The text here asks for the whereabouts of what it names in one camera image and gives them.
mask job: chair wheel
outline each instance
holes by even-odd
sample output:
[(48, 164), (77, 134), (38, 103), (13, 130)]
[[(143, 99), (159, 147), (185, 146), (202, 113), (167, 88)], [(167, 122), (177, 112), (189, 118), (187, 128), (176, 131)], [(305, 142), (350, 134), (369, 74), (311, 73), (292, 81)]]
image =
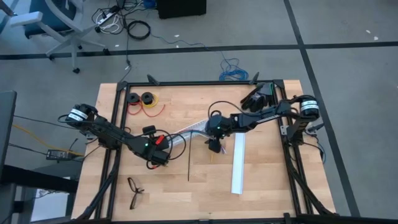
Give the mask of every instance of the chair wheel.
[(102, 50), (102, 52), (104, 52), (105, 55), (111, 55), (111, 52), (109, 52), (108, 49), (104, 49), (104, 50)]

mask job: chair base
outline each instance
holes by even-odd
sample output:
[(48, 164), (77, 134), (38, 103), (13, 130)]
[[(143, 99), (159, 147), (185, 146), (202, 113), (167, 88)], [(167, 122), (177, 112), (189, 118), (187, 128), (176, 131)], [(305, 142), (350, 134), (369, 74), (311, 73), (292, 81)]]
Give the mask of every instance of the chair base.
[(89, 31), (92, 30), (93, 28), (94, 27), (91, 26), (91, 27), (85, 29), (83, 32), (79, 32), (79, 33), (74, 32), (74, 33), (70, 34), (68, 37), (64, 38), (63, 41), (60, 41), (60, 43), (58, 45), (56, 45), (55, 47), (53, 47), (52, 49), (47, 51), (45, 53), (46, 56), (51, 61), (53, 61), (54, 57), (52, 56), (52, 54), (64, 49), (65, 47), (71, 46), (72, 47), (72, 67), (73, 67), (73, 72), (77, 74), (77, 73), (80, 72), (80, 69), (77, 67), (77, 61), (76, 61), (77, 50), (83, 49), (83, 47), (81, 46), (82, 44), (93, 45), (93, 46), (96, 46), (96, 47), (102, 47), (103, 48), (103, 52), (105, 53), (105, 55), (110, 55), (110, 52), (106, 48), (105, 45), (97, 43), (97, 42), (93, 42), (93, 41), (90, 41), (90, 40), (85, 40), (85, 39), (82, 38), (84, 35), (89, 33)]

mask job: yellow wire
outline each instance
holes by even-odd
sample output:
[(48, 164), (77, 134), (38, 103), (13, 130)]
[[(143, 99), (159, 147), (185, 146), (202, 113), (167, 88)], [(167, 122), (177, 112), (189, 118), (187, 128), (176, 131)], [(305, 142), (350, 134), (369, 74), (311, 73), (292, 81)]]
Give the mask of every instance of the yellow wire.
[(14, 128), (20, 129), (21, 131), (23, 131), (23, 132), (29, 134), (30, 136), (32, 136), (32, 138), (36, 139), (38, 142), (40, 142), (41, 144), (43, 144), (43, 145), (46, 146), (46, 147), (49, 147), (49, 148), (51, 148), (51, 149), (56, 149), (56, 150), (59, 150), (59, 151), (63, 151), (63, 152), (68, 152), (68, 153), (73, 154), (73, 155), (76, 155), (76, 156), (85, 156), (85, 155), (80, 154), (80, 153), (77, 153), (77, 152), (72, 152), (72, 151), (70, 151), (70, 150), (68, 150), (68, 149), (61, 149), (61, 148), (59, 148), (59, 147), (51, 146), (51, 145), (45, 143), (43, 140), (41, 140), (39, 137), (37, 137), (35, 134), (33, 134), (32, 132), (30, 132), (29, 130), (26, 130), (25, 128), (20, 127), (20, 126), (18, 126), (18, 125), (16, 125), (16, 124), (13, 124), (12, 126), (13, 126)]
[(155, 95), (155, 94), (152, 94), (152, 95), (154, 96), (154, 101), (151, 104), (149, 104), (149, 105), (145, 105), (144, 103), (142, 104), (146, 108), (153, 108), (159, 102), (159, 98), (157, 97), (157, 95)]

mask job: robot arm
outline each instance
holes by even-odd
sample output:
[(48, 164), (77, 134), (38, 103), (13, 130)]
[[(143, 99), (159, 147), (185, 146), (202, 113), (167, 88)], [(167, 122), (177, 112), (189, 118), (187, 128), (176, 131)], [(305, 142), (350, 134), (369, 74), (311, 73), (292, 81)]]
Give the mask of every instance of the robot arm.
[[(292, 104), (300, 103), (300, 111)], [(230, 114), (229, 118), (222, 116), (220, 111), (213, 111), (206, 124), (206, 132), (215, 139), (209, 140), (209, 149), (219, 153), (221, 151), (220, 139), (233, 133), (246, 133), (253, 130), (258, 124), (271, 121), (280, 117), (291, 117), (295, 123), (287, 128), (287, 139), (296, 144), (302, 144), (302, 132), (309, 122), (319, 118), (319, 107), (313, 96), (302, 95), (291, 100), (284, 100), (278, 105), (271, 106), (257, 113)]]
[(168, 163), (170, 154), (163, 150), (169, 148), (169, 142), (164, 135), (154, 136), (155, 126), (143, 128), (143, 134), (133, 136), (98, 115), (96, 108), (86, 104), (75, 105), (64, 122), (84, 135), (97, 136), (100, 146), (107, 149), (116, 149), (123, 143), (136, 156), (151, 161), (152, 165), (164, 166)]

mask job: white label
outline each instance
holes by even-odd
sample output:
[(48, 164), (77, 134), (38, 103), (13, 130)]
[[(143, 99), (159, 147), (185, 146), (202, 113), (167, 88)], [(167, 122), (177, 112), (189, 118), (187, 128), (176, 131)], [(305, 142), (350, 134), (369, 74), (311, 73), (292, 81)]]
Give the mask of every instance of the white label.
[(319, 106), (317, 106), (317, 105), (307, 105), (307, 106), (301, 107), (301, 111), (307, 110), (307, 109), (319, 109)]
[(85, 114), (85, 113), (83, 113), (83, 112), (81, 112), (79, 110), (76, 110), (76, 109), (72, 109), (70, 112), (74, 113), (74, 114), (77, 114), (77, 115), (79, 115), (79, 116), (81, 116), (82, 118), (85, 118), (85, 119), (87, 119), (87, 117), (88, 117), (87, 114)]
[(77, 115), (74, 115), (74, 114), (72, 114), (72, 113), (70, 113), (70, 114), (68, 115), (68, 117), (70, 117), (70, 118), (72, 118), (72, 119), (75, 119), (75, 120), (77, 120), (77, 121), (83, 121), (83, 118), (81, 118), (81, 117), (79, 117), (79, 116), (77, 116)]
[(305, 106), (305, 105), (310, 105), (310, 104), (315, 104), (315, 105), (317, 105), (317, 102), (316, 102), (315, 100), (306, 101), (306, 102), (303, 102), (303, 103), (301, 104), (301, 107), (303, 107), (303, 106)]
[(269, 120), (272, 120), (272, 119), (275, 119), (275, 118), (278, 118), (278, 117), (280, 117), (280, 116), (279, 115), (273, 115), (273, 116), (270, 116), (268, 118), (264, 118), (264, 119), (261, 119), (261, 120), (257, 121), (257, 124), (261, 124), (263, 122), (266, 122), (266, 121), (269, 121)]

